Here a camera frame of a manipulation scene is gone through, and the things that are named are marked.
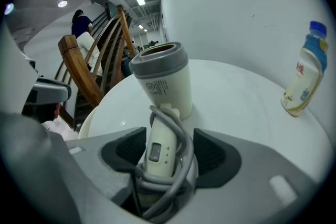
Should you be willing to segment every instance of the person in dark shirt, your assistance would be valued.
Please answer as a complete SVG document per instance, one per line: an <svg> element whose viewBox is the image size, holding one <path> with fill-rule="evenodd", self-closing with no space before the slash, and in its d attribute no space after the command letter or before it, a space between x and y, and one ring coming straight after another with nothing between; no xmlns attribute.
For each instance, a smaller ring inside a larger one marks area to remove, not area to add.
<svg viewBox="0 0 336 224"><path fill-rule="evenodd" d="M148 45L149 45L150 47L155 46L155 44L156 44L156 43L155 43L154 41L152 41L152 40L148 43Z"/></svg>
<svg viewBox="0 0 336 224"><path fill-rule="evenodd" d="M75 35L80 52L82 53L83 59L85 59L95 40L92 37L92 22L84 15L81 9L77 10L72 18L71 34ZM95 47L88 62L91 67L91 72L93 72L95 68L98 56L99 49ZM101 65L99 65L97 75L103 75Z"/></svg>

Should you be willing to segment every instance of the coiled cable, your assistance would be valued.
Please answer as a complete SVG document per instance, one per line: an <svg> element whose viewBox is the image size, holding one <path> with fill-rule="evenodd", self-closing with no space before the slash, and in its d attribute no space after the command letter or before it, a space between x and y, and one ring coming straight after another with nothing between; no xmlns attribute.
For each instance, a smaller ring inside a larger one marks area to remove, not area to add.
<svg viewBox="0 0 336 224"><path fill-rule="evenodd" d="M150 106L150 109L152 111L150 116L151 126L154 118L157 116L160 121L169 127L177 136L175 159L176 170L173 177L151 175L142 169L142 164L139 164L135 169L135 175L137 177L136 182L140 188L149 191L165 191L162 197L142 215L143 219L157 223L163 222L163 219L167 218L168 214L167 210L160 216L156 216L156 214L173 200L177 192L185 183L185 179L194 158L194 145L190 135L184 127L182 127L179 117L176 116L174 112L164 108L158 109L153 105Z"/></svg>

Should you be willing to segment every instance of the bottle label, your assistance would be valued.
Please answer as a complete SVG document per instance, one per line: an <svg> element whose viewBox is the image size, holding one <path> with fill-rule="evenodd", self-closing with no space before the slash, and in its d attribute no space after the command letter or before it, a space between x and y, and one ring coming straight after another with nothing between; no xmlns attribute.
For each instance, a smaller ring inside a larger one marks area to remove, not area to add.
<svg viewBox="0 0 336 224"><path fill-rule="evenodd" d="M310 60L300 58L296 66L295 78L281 100L283 107L291 115L299 115L318 88L327 67L327 48L328 44L325 40L311 35L306 36L306 43L301 53L309 56Z"/></svg>
<svg viewBox="0 0 336 224"><path fill-rule="evenodd" d="M293 83L286 89L282 105L293 114L299 114L310 101L322 78L321 73L298 61Z"/></svg>

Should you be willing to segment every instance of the plastic bottle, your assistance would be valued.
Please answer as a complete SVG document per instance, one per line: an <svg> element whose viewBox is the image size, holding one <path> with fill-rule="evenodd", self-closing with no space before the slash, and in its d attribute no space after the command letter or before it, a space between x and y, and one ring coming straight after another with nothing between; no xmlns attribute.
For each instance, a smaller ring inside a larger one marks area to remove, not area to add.
<svg viewBox="0 0 336 224"><path fill-rule="evenodd" d="M327 28L311 21L305 45L301 48L296 76L281 99L282 106L292 116L298 116L316 92L327 68Z"/></svg>

